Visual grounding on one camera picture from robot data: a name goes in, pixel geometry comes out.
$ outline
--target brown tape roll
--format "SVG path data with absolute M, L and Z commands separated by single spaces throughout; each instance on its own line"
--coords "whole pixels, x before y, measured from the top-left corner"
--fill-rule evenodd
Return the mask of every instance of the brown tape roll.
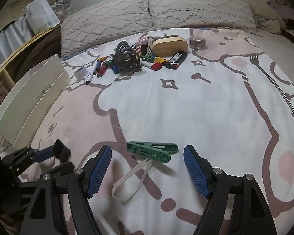
M 206 46 L 206 40 L 199 36 L 191 36 L 189 38 L 189 46 L 193 49 L 201 50 Z

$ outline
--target bed sheet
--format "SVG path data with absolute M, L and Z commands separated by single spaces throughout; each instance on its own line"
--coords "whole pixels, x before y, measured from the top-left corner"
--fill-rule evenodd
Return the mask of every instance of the bed sheet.
M 257 29 L 259 35 L 247 34 L 249 38 L 271 57 L 294 83 L 294 43 L 283 35 Z
M 71 161 L 82 167 L 103 144 L 111 146 L 112 160 L 100 190 L 90 206 L 103 234 L 193 234 L 206 200 L 197 193 L 183 161 L 183 150 L 192 144 L 202 158 L 227 174 L 256 178 L 274 217 L 278 235 L 294 223 L 294 114 L 267 79 L 250 63 L 257 54 L 260 66 L 276 81 L 294 106 L 294 83 L 259 49 L 245 32 L 230 29 L 168 29 L 153 36 L 190 35 L 207 41 L 204 50 L 189 48 L 177 70 L 114 75 L 107 70 L 89 85 L 77 81 L 74 71 L 92 66 L 109 55 L 121 40 L 89 49 L 63 66 L 72 82 L 50 108 L 31 147 L 43 149 L 60 139 L 72 150 Z M 111 196 L 113 183 L 133 168 L 137 159 L 126 151 L 126 142 L 172 142 L 179 153 L 167 164 L 153 162 L 143 186 L 127 202 Z M 57 165 L 55 159 L 32 166 L 22 174 L 35 180 Z M 126 193 L 142 176 L 131 177 L 118 193 Z M 70 234 L 75 233 L 68 199 L 63 198 Z M 225 234 L 233 197 L 220 234 Z

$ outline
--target metal screw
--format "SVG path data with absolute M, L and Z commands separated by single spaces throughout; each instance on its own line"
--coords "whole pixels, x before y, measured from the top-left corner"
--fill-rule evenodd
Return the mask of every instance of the metal screw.
M 253 175 L 249 173 L 247 173 L 245 176 L 248 180 L 252 180 L 254 178 Z
M 82 172 L 83 172 L 82 168 L 77 168 L 77 169 L 74 170 L 75 174 L 81 174 Z
M 50 177 L 51 177 L 50 174 L 47 173 L 47 174 L 45 174 L 45 175 L 43 176 L 43 179 L 44 179 L 44 180 L 48 180 Z
M 213 172 L 214 172 L 215 174 L 221 174 L 221 173 L 222 173 L 222 169 L 220 169 L 220 168 L 214 168 L 214 169 L 213 169 Z

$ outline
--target green clip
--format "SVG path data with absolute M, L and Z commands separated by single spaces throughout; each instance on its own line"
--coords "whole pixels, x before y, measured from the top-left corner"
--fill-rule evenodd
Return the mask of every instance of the green clip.
M 178 146 L 174 143 L 130 141 L 126 148 L 131 153 L 162 163 L 167 163 L 171 159 L 170 155 L 179 152 Z
M 147 61 L 147 62 L 154 62 L 154 57 L 152 55 L 148 55 L 148 56 L 140 56 L 140 59 L 142 59 L 143 61 Z

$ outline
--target beige textured pillow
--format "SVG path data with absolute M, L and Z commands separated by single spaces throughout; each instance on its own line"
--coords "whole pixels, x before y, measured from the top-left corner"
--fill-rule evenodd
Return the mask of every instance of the beige textured pillow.
M 281 16 L 267 4 L 262 4 L 253 0 L 247 0 L 254 16 L 259 16 L 265 20 L 278 20 L 281 29 L 285 29 L 285 22 Z
M 148 0 L 155 30 L 224 26 L 256 30 L 246 0 Z
M 82 9 L 61 26 L 61 55 L 66 57 L 152 28 L 147 0 L 108 0 Z

